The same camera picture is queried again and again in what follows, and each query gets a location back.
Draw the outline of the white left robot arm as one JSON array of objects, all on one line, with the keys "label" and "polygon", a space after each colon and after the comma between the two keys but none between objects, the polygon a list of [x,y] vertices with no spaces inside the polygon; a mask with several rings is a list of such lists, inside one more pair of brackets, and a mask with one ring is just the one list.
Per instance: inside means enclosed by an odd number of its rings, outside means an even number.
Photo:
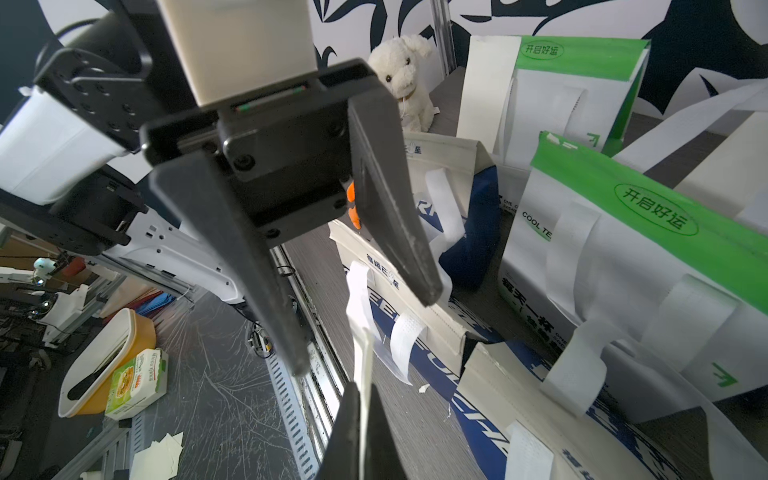
[{"label": "white left robot arm", "polygon": [[308,349],[270,252],[341,217],[348,185],[435,304],[397,101],[363,60],[318,67],[304,1],[114,1],[1,130],[5,224],[244,308],[296,375]]}]

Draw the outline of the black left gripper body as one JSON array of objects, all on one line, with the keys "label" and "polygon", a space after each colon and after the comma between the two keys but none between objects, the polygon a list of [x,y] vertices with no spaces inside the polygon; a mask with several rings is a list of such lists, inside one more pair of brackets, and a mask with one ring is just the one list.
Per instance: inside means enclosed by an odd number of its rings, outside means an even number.
[{"label": "black left gripper body", "polygon": [[63,48],[35,83],[153,168],[197,229],[290,240],[374,210],[384,193],[384,88],[360,60],[196,106],[177,58],[114,62]]}]

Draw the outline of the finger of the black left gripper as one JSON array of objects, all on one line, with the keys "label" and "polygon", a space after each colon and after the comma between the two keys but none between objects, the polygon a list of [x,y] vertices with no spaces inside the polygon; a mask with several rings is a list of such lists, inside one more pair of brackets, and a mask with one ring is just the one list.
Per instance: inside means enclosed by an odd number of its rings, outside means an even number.
[{"label": "finger of the black left gripper", "polygon": [[397,102],[384,89],[356,95],[348,123],[362,226],[420,303],[431,306],[443,285],[413,201]]},{"label": "finger of the black left gripper", "polygon": [[310,360],[305,337],[266,240],[238,203],[213,158],[197,151],[163,162],[153,168],[149,183],[232,270],[248,306],[290,372],[295,376],[307,374]]}]

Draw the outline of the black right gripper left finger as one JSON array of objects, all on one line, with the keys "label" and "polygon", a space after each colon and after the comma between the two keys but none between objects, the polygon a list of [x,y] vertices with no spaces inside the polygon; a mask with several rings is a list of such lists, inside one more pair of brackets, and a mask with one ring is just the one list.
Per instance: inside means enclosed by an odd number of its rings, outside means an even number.
[{"label": "black right gripper left finger", "polygon": [[346,385],[317,480],[360,478],[361,397],[357,385]]}]

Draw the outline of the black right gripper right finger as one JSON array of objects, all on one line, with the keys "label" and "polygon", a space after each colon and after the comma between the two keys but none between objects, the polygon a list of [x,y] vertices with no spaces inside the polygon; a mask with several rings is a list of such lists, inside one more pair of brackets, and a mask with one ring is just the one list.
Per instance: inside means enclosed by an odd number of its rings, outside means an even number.
[{"label": "black right gripper right finger", "polygon": [[376,385],[371,386],[363,478],[407,480]]}]

